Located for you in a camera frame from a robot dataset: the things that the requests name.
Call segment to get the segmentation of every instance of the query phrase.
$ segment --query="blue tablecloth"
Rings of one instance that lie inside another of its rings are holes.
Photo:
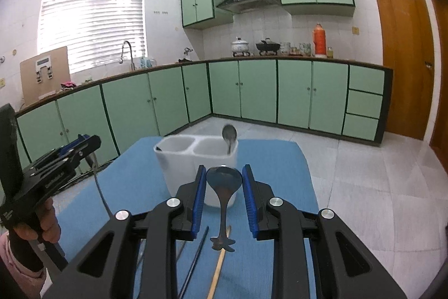
[[[99,184],[112,212],[121,209],[133,214],[146,212],[170,197],[153,152],[153,146],[160,139],[142,138],[99,174]],[[276,196],[303,211],[319,211],[305,157],[296,143],[240,140],[237,168],[241,170],[247,163],[252,167],[255,179],[269,184]],[[95,183],[91,182],[83,189],[58,219],[62,228],[60,244],[70,261],[108,220]],[[242,188],[237,192],[234,206],[228,211],[227,224],[232,225],[231,238],[236,240],[233,245],[236,251],[226,254],[214,298],[270,298],[273,242],[257,242],[252,238]],[[198,239],[186,244],[178,261],[179,288],[207,225],[210,227],[208,236],[217,236],[219,209],[204,208]],[[207,238],[185,299],[207,297],[219,256],[219,252],[212,250],[211,246]],[[309,249],[307,256],[311,269]],[[311,297],[315,298],[314,277],[310,278]]]

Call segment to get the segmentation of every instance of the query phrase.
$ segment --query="wooden chopstick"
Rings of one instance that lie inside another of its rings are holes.
[[[227,226],[226,233],[227,237],[230,237],[230,232],[232,231],[232,226]],[[218,263],[216,264],[216,269],[214,270],[213,279],[211,281],[210,291],[208,292],[207,299],[213,299],[214,292],[216,291],[216,287],[218,286],[218,280],[221,274],[221,268],[223,267],[225,249],[221,249],[220,257],[218,258]]]

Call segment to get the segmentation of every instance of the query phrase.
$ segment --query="orange thermos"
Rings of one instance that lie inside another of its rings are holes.
[[[313,42],[314,42],[314,49],[315,49],[315,55],[326,55],[326,42],[325,42],[325,30],[322,28],[320,23],[314,27],[313,30]]]

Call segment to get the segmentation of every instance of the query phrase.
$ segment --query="person's arm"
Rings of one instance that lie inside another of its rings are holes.
[[[48,199],[36,213],[43,230],[43,239],[51,243],[58,242],[60,227],[53,200]],[[26,224],[19,224],[14,231],[0,237],[0,258],[29,299],[40,299],[40,291],[46,279],[46,270],[28,243],[28,240],[37,237],[37,233]]]

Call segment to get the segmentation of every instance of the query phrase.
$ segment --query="cardboard board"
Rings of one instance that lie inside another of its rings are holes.
[[[52,78],[48,77],[46,59],[51,62]],[[39,62],[41,82],[38,83],[36,63]],[[46,96],[58,93],[61,83],[70,81],[69,60],[67,47],[44,52],[20,63],[20,77],[22,79],[23,99],[25,106],[29,106]]]

